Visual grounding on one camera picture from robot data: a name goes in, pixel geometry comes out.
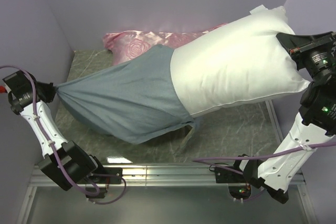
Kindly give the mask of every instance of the blue-gray fabric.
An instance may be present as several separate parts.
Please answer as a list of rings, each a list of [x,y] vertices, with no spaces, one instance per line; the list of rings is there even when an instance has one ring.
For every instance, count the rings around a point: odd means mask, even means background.
[[[153,46],[131,61],[58,85],[57,94],[78,121],[133,144],[195,127],[172,83],[173,51]]]

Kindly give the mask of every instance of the pillow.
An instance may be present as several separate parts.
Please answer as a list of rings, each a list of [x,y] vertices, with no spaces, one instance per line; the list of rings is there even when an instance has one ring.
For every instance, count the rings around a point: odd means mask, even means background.
[[[277,40],[279,32],[294,34],[282,6],[255,11],[175,49],[172,81],[191,116],[304,90],[309,81]]]
[[[132,60],[152,46],[162,44],[170,48],[183,46],[194,39],[224,24],[201,33],[154,33],[152,31],[123,31],[106,34],[103,37],[104,47],[113,52],[113,65]]]

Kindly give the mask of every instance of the white pillow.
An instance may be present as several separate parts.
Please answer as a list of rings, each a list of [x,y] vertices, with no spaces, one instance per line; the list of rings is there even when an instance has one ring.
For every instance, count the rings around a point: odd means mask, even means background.
[[[282,6],[254,11],[175,49],[172,81],[188,112],[197,117],[307,88],[279,32],[294,34]]]

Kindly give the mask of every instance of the pink floral satin pillow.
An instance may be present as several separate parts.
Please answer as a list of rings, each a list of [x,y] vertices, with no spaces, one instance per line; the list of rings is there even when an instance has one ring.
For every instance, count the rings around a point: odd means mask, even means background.
[[[132,60],[152,46],[162,44],[173,49],[183,46],[194,39],[220,27],[221,24],[201,33],[154,33],[152,31],[123,31],[106,34],[103,37],[105,48],[113,52],[113,65]]]

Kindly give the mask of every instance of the metal frame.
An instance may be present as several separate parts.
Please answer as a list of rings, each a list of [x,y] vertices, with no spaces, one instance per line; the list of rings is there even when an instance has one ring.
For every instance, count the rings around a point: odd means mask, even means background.
[[[276,117],[272,101],[266,101],[267,110],[274,128],[277,142],[280,144],[284,139]],[[208,170],[207,166],[200,164],[120,164],[104,165],[104,167],[122,167],[123,177],[128,186],[227,186],[228,184],[217,184],[214,174]],[[291,185],[297,185],[301,197],[302,205],[309,224],[318,223],[314,212],[313,204],[309,197],[306,182],[302,171],[299,171],[291,181]],[[31,205],[34,200],[37,187],[56,187],[57,185],[44,175],[38,167],[34,167],[32,177],[29,182],[27,194],[22,205],[18,224],[26,223]]]

